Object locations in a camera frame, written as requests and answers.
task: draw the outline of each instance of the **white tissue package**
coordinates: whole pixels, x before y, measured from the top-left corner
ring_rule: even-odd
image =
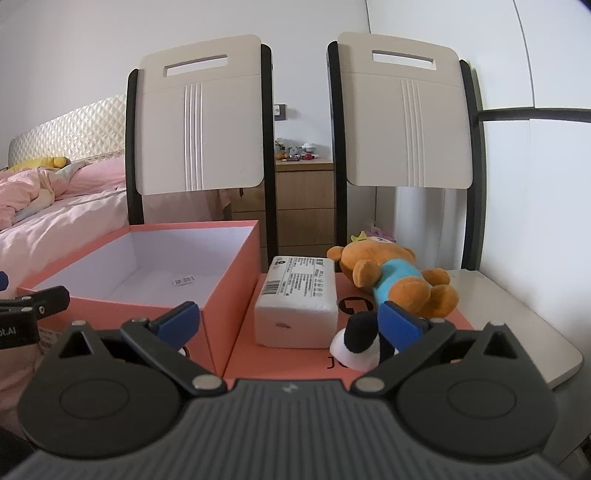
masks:
[[[276,348],[328,348],[337,331],[335,263],[275,257],[255,303],[255,339]]]

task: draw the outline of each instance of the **teddy bear head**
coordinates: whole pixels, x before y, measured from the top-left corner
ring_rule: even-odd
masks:
[[[417,258],[409,248],[401,247],[378,236],[360,235],[359,238],[352,238],[353,241],[346,247],[332,247],[326,253],[328,258],[339,262],[340,269],[351,281],[353,281],[353,268],[360,260],[373,260],[378,265],[382,265],[388,260],[402,258],[414,265]]]

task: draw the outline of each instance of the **yellow pillow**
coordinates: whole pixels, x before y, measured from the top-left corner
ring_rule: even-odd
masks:
[[[45,158],[33,158],[22,163],[18,163],[13,167],[10,167],[8,171],[20,171],[23,168],[63,168],[68,163],[66,157],[45,157]]]

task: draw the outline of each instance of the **metal screw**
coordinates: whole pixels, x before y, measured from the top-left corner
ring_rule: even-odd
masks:
[[[223,380],[212,374],[198,375],[191,382],[198,390],[215,390],[222,386]]]
[[[362,392],[375,393],[382,391],[386,387],[386,384],[381,378],[362,377],[355,382],[355,387]]]

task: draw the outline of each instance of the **orange teddy bear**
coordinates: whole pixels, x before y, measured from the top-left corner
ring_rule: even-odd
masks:
[[[419,271],[416,255],[381,237],[352,237],[346,247],[332,247],[327,256],[339,262],[343,273],[358,288],[372,291],[378,304],[390,300],[423,318],[445,318],[459,296],[442,268]]]

